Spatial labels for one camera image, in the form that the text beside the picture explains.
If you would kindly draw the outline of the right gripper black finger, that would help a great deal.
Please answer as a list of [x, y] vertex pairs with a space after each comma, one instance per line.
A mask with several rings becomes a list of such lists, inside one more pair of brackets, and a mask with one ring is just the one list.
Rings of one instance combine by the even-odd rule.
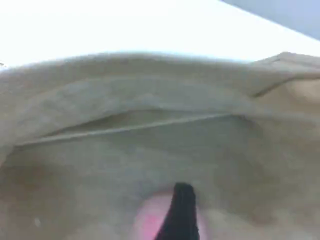
[[194, 188], [184, 182], [174, 185], [168, 212], [155, 236], [156, 240], [199, 240]]

